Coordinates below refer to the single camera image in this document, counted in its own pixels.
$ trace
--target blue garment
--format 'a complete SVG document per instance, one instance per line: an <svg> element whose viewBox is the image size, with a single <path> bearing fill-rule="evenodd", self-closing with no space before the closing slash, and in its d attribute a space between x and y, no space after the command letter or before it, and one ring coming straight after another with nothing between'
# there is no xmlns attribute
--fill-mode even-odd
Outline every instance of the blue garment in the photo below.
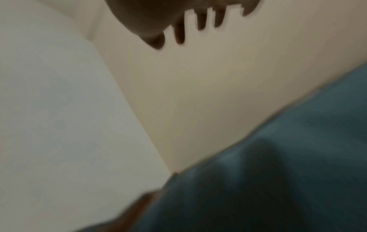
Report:
<svg viewBox="0 0 367 232"><path fill-rule="evenodd" d="M131 232L367 231L367 65L174 179Z"/></svg>

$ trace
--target skin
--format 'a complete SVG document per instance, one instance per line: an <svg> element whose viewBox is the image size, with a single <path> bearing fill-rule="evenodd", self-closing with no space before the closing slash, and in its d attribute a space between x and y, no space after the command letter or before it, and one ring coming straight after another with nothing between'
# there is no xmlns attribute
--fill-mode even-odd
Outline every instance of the skin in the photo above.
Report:
<svg viewBox="0 0 367 232"><path fill-rule="evenodd" d="M194 9L197 28L203 30L209 8L215 11L214 27L222 25L226 7L241 4L243 16L252 13L261 0L106 0L115 17L132 33L155 49L165 43L164 29L172 26L178 44L185 42L185 11Z"/></svg>

